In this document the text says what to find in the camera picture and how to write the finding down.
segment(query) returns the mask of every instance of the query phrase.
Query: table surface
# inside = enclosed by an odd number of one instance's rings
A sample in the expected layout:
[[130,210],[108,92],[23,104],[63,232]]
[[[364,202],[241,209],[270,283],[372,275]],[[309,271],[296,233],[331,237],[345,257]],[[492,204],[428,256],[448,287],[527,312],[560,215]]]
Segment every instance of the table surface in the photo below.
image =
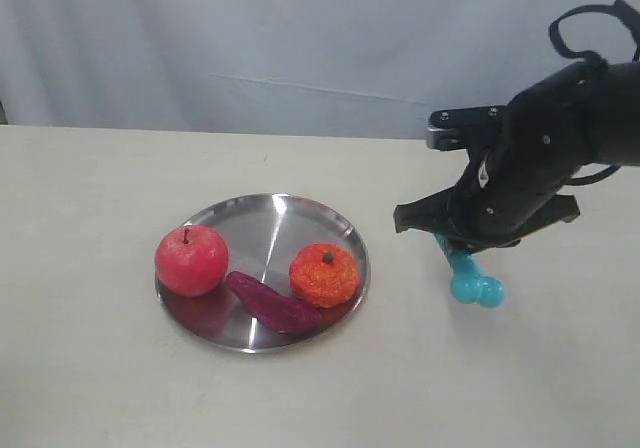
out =
[[[486,310],[452,301],[430,236],[393,229],[465,162],[419,141],[2,127],[0,446],[638,446],[640,172],[480,255],[508,290]],[[331,336],[234,354],[170,322],[153,252],[259,192],[349,218],[372,282]]]

